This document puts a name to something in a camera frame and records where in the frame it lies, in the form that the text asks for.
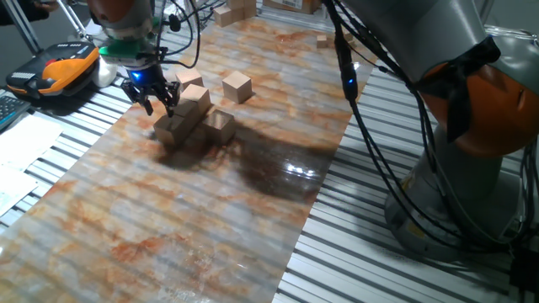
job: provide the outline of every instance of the cable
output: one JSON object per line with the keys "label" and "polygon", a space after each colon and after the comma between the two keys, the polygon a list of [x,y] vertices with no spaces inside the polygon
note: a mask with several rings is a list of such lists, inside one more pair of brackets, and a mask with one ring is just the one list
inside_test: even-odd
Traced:
{"label": "cable", "polygon": [[[174,4],[176,5],[176,8],[178,8],[184,16],[187,15],[184,8],[179,6],[176,2],[174,2]],[[189,48],[193,44],[193,25],[191,24],[189,19],[186,19],[186,20],[187,20],[187,25],[189,26],[189,43],[187,45],[185,45],[184,47],[178,49],[178,50],[167,52],[167,54],[166,54],[167,56],[176,55],[176,54],[178,54],[178,53],[180,53],[182,51],[185,51],[185,50],[187,50],[187,48]]]}
{"label": "cable", "polygon": [[338,55],[338,58],[339,58],[339,66],[341,68],[341,80],[343,81],[343,89],[344,89],[344,95],[347,96],[347,99],[348,101],[350,102],[350,107],[352,108],[352,111],[354,113],[354,117],[357,121],[357,124],[358,124],[358,127],[360,128],[361,130],[361,134],[363,135],[363,138],[364,138],[364,141],[366,143],[366,146],[367,146],[367,149],[369,150],[369,154],[371,155],[371,158],[372,158],[372,161],[374,162],[375,166],[376,166],[376,169],[380,172],[381,176],[382,176],[382,180],[384,181],[384,183],[386,184],[387,188],[389,189],[389,191],[391,192],[391,194],[393,195],[393,197],[395,198],[395,200],[399,203],[399,205],[401,206],[401,208],[403,209],[403,211],[406,213],[406,215],[408,216],[408,218],[425,234],[427,235],[429,238],[433,239],[434,241],[442,244],[442,245],[445,245],[447,247],[451,247],[451,248],[454,248],[454,249],[458,249],[458,250],[462,250],[464,248],[462,247],[457,247],[451,243],[448,243],[448,242],[445,242],[443,240],[441,240],[440,238],[434,236],[433,234],[431,234],[429,231],[427,231],[425,228],[423,228],[423,226],[421,224],[419,224],[417,222],[417,220],[414,218],[414,216],[410,213],[410,211],[408,210],[408,208],[404,205],[404,203],[400,200],[400,198],[398,197],[398,194],[395,192],[395,190],[393,189],[393,186],[391,185],[391,183],[389,182],[386,174],[384,173],[383,169],[381,168],[380,166],[380,163],[378,162],[378,160],[376,159],[376,156],[375,156],[375,152],[373,151],[373,149],[376,151],[376,154],[380,157],[380,159],[382,160],[382,163],[384,164],[384,167],[386,168],[386,170],[389,172],[389,174],[391,175],[393,181],[395,182],[395,184],[397,185],[397,187],[401,190],[401,193],[403,194],[403,196],[406,198],[406,200],[408,201],[408,203],[410,205],[412,205],[412,207],[421,215],[423,216],[424,218],[426,218],[428,221],[430,221],[431,224],[433,224],[434,226],[437,226],[439,228],[441,228],[442,230],[444,230],[445,232],[448,232],[450,234],[452,234],[453,236],[456,236],[456,237],[460,237],[460,235],[457,235],[454,231],[450,231],[449,229],[446,229],[445,227],[441,226],[440,223],[438,223],[437,221],[434,221],[432,219],[430,219],[416,204],[414,204],[408,197],[408,195],[404,192],[402,186],[400,186],[399,182],[398,182],[398,179],[397,177],[395,176],[395,174],[393,173],[392,169],[389,167],[389,165],[387,164],[387,161],[385,160],[384,156],[382,155],[382,153],[380,152],[378,146],[376,145],[376,143],[374,142],[374,140],[372,140],[372,137],[371,137],[371,134],[369,133],[368,129],[366,129],[366,126],[363,122],[363,119],[361,118],[361,115],[360,115],[360,112],[359,110],[357,109],[357,105],[355,103],[355,98],[357,97],[357,91],[355,93],[352,93],[352,95],[350,96],[350,92],[346,89],[347,88],[347,85],[348,85],[348,78],[345,77],[345,74],[344,74],[344,68],[346,68],[346,64],[349,64],[349,62],[342,62],[341,61],[341,56],[343,55],[342,53],[340,53],[340,51],[342,51],[342,49],[344,48],[340,48],[339,47],[339,41],[344,41],[344,36],[343,36],[343,31],[342,29],[340,28],[340,24],[342,22],[342,19],[340,19],[339,15],[337,14],[337,11],[335,9],[335,6],[333,5],[333,0],[324,0],[324,2],[326,3],[326,7],[328,9],[328,12],[329,12],[329,16],[330,18],[332,19],[332,21],[334,22],[334,25],[335,25],[335,34],[336,34],[336,37],[335,37],[335,48],[337,50],[337,55]]}
{"label": "cable", "polygon": [[[350,20],[353,20],[353,18],[350,16],[350,14],[347,12],[346,8],[344,8],[344,6],[337,2],[337,4],[341,7],[341,9],[343,10],[343,12],[349,17]],[[439,163],[437,162],[437,160],[435,159],[435,146],[434,146],[434,133],[432,131],[432,127],[430,125],[430,118],[427,114],[427,111],[426,111],[426,108],[419,96],[419,92],[417,92],[416,89],[414,89],[414,86],[413,84],[409,81],[409,79],[406,77],[406,75],[403,73],[402,69],[400,69],[400,67],[394,62],[392,61],[387,53],[382,49],[382,47],[379,45],[379,42],[377,42],[377,40],[375,38],[369,38],[369,37],[361,37],[359,33],[357,33],[355,30],[353,30],[347,23],[345,23],[339,16],[338,14],[336,13],[336,10],[333,6],[333,1],[332,0],[327,0],[326,1],[326,6],[328,7],[328,12],[330,13],[330,16],[335,24],[335,28],[336,28],[336,33],[337,35],[341,35],[342,34],[342,29],[340,28],[340,25],[342,24],[350,33],[352,33],[359,41],[361,41],[370,51],[372,51],[375,55],[377,55],[382,61],[384,61],[389,67],[392,68],[392,70],[395,72],[395,74],[401,78],[403,81],[405,81],[408,89],[411,91],[411,93],[414,95],[414,97],[416,97],[416,100],[418,101],[418,107],[419,107],[419,114],[420,114],[420,117],[421,117],[421,128],[422,128],[422,137],[423,137],[423,141],[424,141],[424,147],[425,147],[425,155],[427,156],[427,158],[429,159],[429,162],[430,162],[430,166],[431,166],[431,170],[433,172],[433,174],[436,176],[436,171],[437,171],[437,168],[440,168],[439,167]],[[354,24],[354,26],[356,26],[356,28],[362,26],[362,25],[359,25],[359,23],[357,23],[357,21],[355,21],[356,24]],[[363,32],[367,33],[368,34],[368,29],[366,29],[365,27],[363,27]],[[355,51],[356,53],[358,53],[356,50],[354,50],[353,48],[350,47],[350,45],[348,45],[348,43],[346,43],[346,45],[353,51]],[[343,67],[342,65],[339,63],[340,67],[341,67],[341,72],[343,72]],[[343,83],[343,87],[346,91],[346,84],[345,82]],[[400,186],[397,178],[394,176],[394,174],[392,173],[392,170],[391,168],[387,165],[387,162],[385,161],[385,159],[383,158],[383,155],[380,153],[379,149],[377,148],[377,145],[376,143],[372,140],[370,134],[368,133],[368,129],[366,129],[366,126],[364,125],[361,117],[360,117],[360,114],[359,114],[359,110],[357,109],[357,106],[355,104],[355,98],[347,98],[350,102],[350,106],[352,107],[353,109],[353,112],[354,112],[354,116],[355,116],[355,119],[358,123],[358,126],[360,127],[361,129],[361,132],[362,132],[362,135],[364,136],[364,140],[366,142],[366,145],[367,145],[367,148],[369,149],[369,152],[371,154],[371,157],[372,157],[372,160],[373,162],[375,163],[376,165],[376,168],[378,169],[378,171],[380,172],[381,176],[382,176],[382,179],[384,180],[384,182],[386,183],[387,187],[390,189],[393,197],[395,198],[395,200],[399,203],[399,205],[401,206],[401,208],[406,212],[407,216],[409,217],[409,219],[420,229],[422,230],[425,235],[427,235],[428,237],[430,237],[431,239],[433,239],[434,241],[440,243],[440,244],[443,244],[445,246],[448,246],[448,247],[452,247],[452,248],[455,248],[459,251],[466,251],[466,252],[471,252],[471,253],[496,253],[496,252],[503,252],[503,251],[507,251],[508,248],[511,249],[511,246],[508,245],[509,243],[506,243],[506,242],[500,242],[496,239],[493,239],[490,235],[486,234],[485,232],[485,236],[487,236],[487,238],[489,240],[494,240],[493,242],[495,242],[496,244],[501,244],[498,245],[498,246],[487,246],[487,249],[483,249],[483,250],[475,250],[475,249],[470,249],[469,247],[466,247],[463,249],[463,247],[457,247],[455,245],[452,245],[450,243],[447,243],[443,240],[441,240],[440,238],[437,238],[437,237],[433,237],[433,235],[431,235],[428,231],[426,231],[416,220],[415,218],[412,216],[412,214],[409,212],[409,210],[404,206],[403,202],[399,199],[399,197],[397,196],[397,194],[395,193],[395,191],[393,190],[391,184],[389,183],[389,181],[387,180],[387,176],[386,174],[384,173],[384,171],[382,170],[382,168],[380,167],[380,164],[378,163],[378,160],[376,159],[376,156],[374,154],[374,152],[372,151],[372,149],[374,148],[374,150],[376,151],[376,154],[381,158],[382,160],[382,163],[384,164],[384,167],[385,169],[389,172],[389,174],[391,175],[391,177],[393,178],[393,181],[396,183],[396,185],[399,187],[399,189],[401,190],[401,193],[403,194],[404,198],[408,201],[408,203],[420,214],[422,215],[427,221],[429,221],[431,224],[435,225],[436,227],[448,232],[449,234],[452,234],[453,236],[455,237],[458,237],[459,239],[462,240],[462,244],[468,244],[468,245],[473,245],[473,246],[476,246],[476,247],[485,247],[485,245],[483,245],[481,242],[480,243],[476,243],[476,241],[474,242],[470,242],[470,240],[473,238],[473,235],[470,235],[470,234],[465,234],[467,236],[467,238],[464,238],[452,231],[448,231],[445,227],[443,226],[440,226],[440,224],[437,222],[437,221],[434,221],[432,219],[430,219],[426,214],[424,214],[422,212],[422,210],[417,206],[415,205],[410,199],[409,197],[406,195],[406,193],[404,192],[404,190],[402,189],[402,187]],[[529,167],[529,162],[530,160],[527,158],[526,159],[526,167]],[[451,186],[449,184],[449,181],[447,180],[446,178],[446,175],[442,172],[442,175],[444,177],[444,179],[446,180],[446,183],[448,183],[449,186]],[[527,180],[531,180],[532,178],[534,178],[536,180],[536,187],[538,188],[538,191],[539,191],[539,177],[537,177],[536,175],[536,169],[534,168],[534,172],[533,174],[527,178]],[[530,196],[529,196],[529,188],[532,187],[533,188],[533,185],[532,186],[527,186],[527,191],[526,191],[526,203],[528,204],[528,209],[532,210],[533,209],[533,204],[530,204],[530,201],[532,201],[532,197],[530,199]],[[456,216],[454,214],[451,214],[452,213],[452,209],[451,207],[449,206],[449,203],[448,203],[448,199],[446,197],[446,195],[443,193],[442,191],[442,188],[439,186],[439,191],[440,191],[440,195],[442,197],[442,201],[444,201],[444,204],[446,205],[446,208],[448,209],[448,212],[450,213],[450,216],[452,217],[452,220],[455,222],[455,224],[457,225],[457,227],[459,227],[459,229],[461,230],[461,232],[463,230],[466,230],[464,228],[462,228],[462,226],[459,226],[459,221],[456,220]],[[451,193],[456,197],[456,193],[454,192],[453,188],[451,187],[450,188],[450,191]],[[528,211],[528,216],[526,217],[526,223],[527,221],[530,220],[530,211]],[[481,228],[478,228],[477,224],[475,225],[475,227],[482,233],[484,232]],[[513,244],[513,242],[519,244],[520,243],[520,240],[522,238],[522,236],[525,235],[524,233],[521,233],[519,232],[519,234],[517,235],[517,237],[514,237],[511,241],[511,244]]]}
{"label": "cable", "polygon": [[156,52],[159,54],[161,49],[161,35],[163,33],[163,16],[165,14],[165,8],[167,7],[167,0],[163,0],[163,6],[161,7],[161,15],[159,16],[159,32],[157,33]]}
{"label": "cable", "polygon": [[[174,5],[176,5],[176,7],[180,8],[180,6],[176,2],[176,0],[171,0],[171,1],[172,1],[172,3],[174,3]],[[189,0],[189,2],[191,3],[191,6],[193,7],[193,11],[196,12],[197,8],[196,8],[194,0]],[[195,20],[196,20],[196,27],[197,27],[197,41],[196,41],[195,60],[193,61],[193,63],[191,65],[189,65],[189,66],[186,65],[183,62],[171,61],[171,60],[161,60],[160,63],[162,63],[162,64],[176,64],[176,65],[181,65],[181,66],[183,66],[185,68],[193,68],[193,67],[196,66],[196,63],[198,62],[199,56],[200,56],[200,17],[199,17],[199,14],[197,14],[197,13],[195,13]]]}

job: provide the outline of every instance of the orange device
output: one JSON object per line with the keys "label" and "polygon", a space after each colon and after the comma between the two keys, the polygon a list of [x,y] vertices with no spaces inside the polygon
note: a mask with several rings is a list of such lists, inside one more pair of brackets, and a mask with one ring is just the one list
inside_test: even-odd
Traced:
{"label": "orange device", "polygon": [[91,43],[60,43],[10,73],[6,82],[14,93],[32,98],[71,95],[91,81],[98,59],[99,49]]}

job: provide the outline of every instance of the wire bundle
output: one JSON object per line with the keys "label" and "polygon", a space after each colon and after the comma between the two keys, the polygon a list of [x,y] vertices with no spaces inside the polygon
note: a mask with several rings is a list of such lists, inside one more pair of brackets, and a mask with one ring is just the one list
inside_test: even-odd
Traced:
{"label": "wire bundle", "polygon": [[[160,21],[159,21],[159,32],[157,34],[157,45],[156,45],[156,50],[158,53],[160,53],[160,55],[158,56],[160,58],[159,60],[159,63],[162,63],[162,64],[177,64],[177,65],[181,65],[185,68],[192,68],[194,66],[196,66],[196,63],[198,62],[199,60],[199,55],[200,55],[200,32],[202,31],[202,23],[205,23],[207,22],[210,17],[213,15],[213,9],[214,8],[218,8],[222,5],[224,5],[225,3],[222,2],[221,0],[216,0],[216,1],[213,1],[211,3],[207,3],[205,5],[202,5],[200,6],[199,8],[196,7],[195,5],[195,2],[194,0],[189,0],[189,3],[191,4],[191,7],[193,8],[193,12],[190,13],[190,14],[187,14],[185,12],[185,9],[182,8],[177,0],[170,0],[177,8],[177,10],[179,10],[183,17],[179,20],[179,22],[182,24],[184,22],[187,22],[187,25],[189,26],[189,42],[187,45],[181,47],[180,49],[177,49],[177,50],[173,50],[173,51],[168,51],[168,50],[162,50],[161,49],[161,38],[162,38],[162,34],[163,34],[163,26],[165,25],[165,22],[163,21],[163,17],[164,17],[164,10],[166,8],[166,3],[167,3],[167,0],[164,0],[163,2],[163,7],[161,9],[161,14],[160,14]],[[200,18],[200,15],[199,13],[201,11],[203,11],[204,9],[207,9],[207,8],[210,8],[211,9],[211,12],[208,16],[205,16],[203,19]],[[193,40],[194,40],[194,31],[195,29],[193,29],[193,24],[191,24],[190,22],[190,18],[195,16],[195,22],[196,22],[196,32],[197,32],[197,38],[196,38],[196,55],[195,55],[195,60],[193,61],[193,63],[191,63],[190,65],[187,65],[183,62],[180,62],[180,61],[172,61],[172,60],[165,60],[165,57],[166,56],[171,56],[171,55],[176,55],[182,51],[185,51],[187,48],[189,48],[192,44],[193,44]]]}
{"label": "wire bundle", "polygon": [[[343,11],[343,13],[347,16],[351,24],[346,23],[337,13],[337,10],[334,6],[334,4],[337,4],[340,9]],[[422,98],[419,95],[419,92],[417,89],[414,88],[414,85],[409,80],[409,78],[406,76],[404,71],[400,68],[400,66],[393,61],[387,52],[382,48],[382,45],[380,42],[376,39],[376,37],[366,28],[364,25],[360,24],[355,18],[353,18],[350,13],[348,12],[347,8],[344,7],[344,5],[338,1],[338,0],[324,0],[324,4],[328,8],[328,13],[330,18],[332,19],[334,25],[335,25],[335,43],[336,43],[336,50],[338,52],[339,58],[342,57],[342,53],[339,54],[339,48],[338,48],[338,41],[341,41],[339,37],[343,35],[343,31],[341,29],[341,26],[345,27],[357,40],[359,40],[367,49],[369,49],[373,54],[378,56],[380,60],[382,60],[387,66],[389,66],[389,69],[385,68],[384,66],[378,66],[375,63],[368,61],[362,54],[354,50],[348,43],[345,42],[345,47],[347,47],[349,50],[353,50],[355,53],[357,53],[359,56],[361,56],[363,59],[371,63],[374,67],[378,68],[381,72],[385,73],[391,73],[392,75],[400,78],[407,86],[408,90],[412,93],[412,95],[416,98],[418,109],[419,109],[419,117],[421,121],[421,135],[423,139],[424,144],[424,153],[425,156],[428,159],[430,169],[432,173],[436,176],[443,177],[443,179],[446,181],[446,184],[448,185],[450,192],[453,195],[453,198],[456,200],[457,204],[460,205],[460,202],[458,202],[458,197],[456,197],[455,191],[452,189],[451,184],[447,180],[442,167],[439,165],[439,163],[436,161],[435,158],[435,141],[434,141],[434,132],[432,131],[432,126],[430,124],[430,119],[427,114],[427,109],[424,106],[424,102]],[[341,72],[343,74],[346,73],[346,63],[350,64],[350,62],[344,62],[344,64],[339,64],[341,68]],[[367,146],[367,149],[369,151],[369,154],[371,155],[371,159],[374,162],[374,165],[376,166],[376,169],[380,173],[382,180],[386,184],[387,188],[389,189],[391,195],[394,197],[394,199],[398,202],[402,210],[406,213],[408,218],[430,239],[432,239],[435,242],[438,242],[439,244],[442,244],[446,247],[450,247],[453,249],[456,249],[460,252],[465,253],[501,253],[501,252],[510,252],[512,253],[513,250],[522,248],[527,242],[534,237],[538,232],[539,228],[531,229],[531,225],[533,223],[533,219],[535,216],[535,204],[533,201],[533,191],[534,187],[539,191],[539,176],[537,176],[537,170],[536,170],[536,144],[537,142],[532,142],[529,146],[525,148],[524,156],[522,160],[522,164],[520,167],[520,177],[525,180],[523,182],[522,186],[522,193],[525,199],[525,206],[526,206],[526,219],[522,226],[520,227],[519,232],[515,237],[513,237],[511,240],[506,242],[501,242],[498,239],[492,238],[487,232],[485,232],[480,226],[476,225],[473,221],[471,223],[474,225],[476,229],[478,229],[484,236],[486,236],[490,243],[485,243],[484,240],[478,239],[471,233],[467,232],[466,228],[463,228],[463,225],[459,218],[454,214],[453,209],[451,208],[449,204],[449,198],[446,196],[446,193],[444,190],[439,189],[440,196],[442,199],[442,202],[444,203],[445,207],[447,208],[447,212],[450,216],[450,218],[455,222],[456,226],[458,227],[459,231],[452,231],[443,225],[439,223],[436,219],[432,219],[429,215],[427,215],[424,211],[422,211],[406,194],[403,187],[400,184],[400,180],[395,176],[392,169],[389,167],[386,159],[382,155],[380,149],[378,148],[377,144],[374,142],[374,140],[371,137],[371,134],[369,133],[368,129],[366,128],[366,125],[361,118],[360,112],[358,110],[357,104],[355,103],[355,99],[357,98],[358,93],[347,93],[347,91],[350,90],[350,87],[347,86],[348,79],[343,78],[343,88],[344,88],[344,95],[347,96],[348,101],[350,102],[350,106],[352,108],[352,111],[354,113],[354,117],[357,121],[357,124],[361,130],[361,134],[363,135],[363,139],[365,141],[365,144]],[[412,211],[410,211],[410,207],[407,207],[405,205],[405,202],[413,209],[415,210],[420,216],[425,218],[429,223],[431,223],[433,226],[436,226],[437,228],[441,229],[442,231],[445,231],[446,233],[458,238],[461,241],[461,245],[455,245],[452,243],[449,243],[445,241],[444,239],[441,239],[437,236],[435,236],[431,231],[425,229],[418,220],[414,217],[412,214]]]}

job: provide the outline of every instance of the stacked wooden blocks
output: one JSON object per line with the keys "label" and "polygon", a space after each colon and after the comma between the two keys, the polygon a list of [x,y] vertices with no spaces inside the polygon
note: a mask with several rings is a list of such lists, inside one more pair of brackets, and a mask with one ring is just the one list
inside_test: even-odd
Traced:
{"label": "stacked wooden blocks", "polygon": [[[207,139],[217,145],[225,145],[236,133],[234,116],[220,110],[210,110],[210,91],[202,87],[202,76],[195,70],[176,74],[184,90],[180,95],[173,117],[164,115],[153,126],[157,138],[167,146],[179,146],[201,121]],[[253,95],[251,78],[241,72],[233,72],[222,81],[225,97],[242,104]]]}
{"label": "stacked wooden blocks", "polygon": [[165,145],[178,146],[189,136],[211,107],[207,88],[190,84],[174,109],[174,115],[164,115],[153,126],[157,138]]}
{"label": "stacked wooden blocks", "polygon": [[213,10],[216,23],[225,27],[256,16],[256,0],[227,0],[227,5]]}

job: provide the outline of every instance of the cardboard box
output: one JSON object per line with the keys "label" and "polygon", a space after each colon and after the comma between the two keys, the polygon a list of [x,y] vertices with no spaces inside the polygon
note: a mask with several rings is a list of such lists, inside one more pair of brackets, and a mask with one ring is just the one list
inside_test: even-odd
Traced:
{"label": "cardboard box", "polygon": [[314,13],[322,3],[321,0],[264,0],[263,5],[298,13]]}

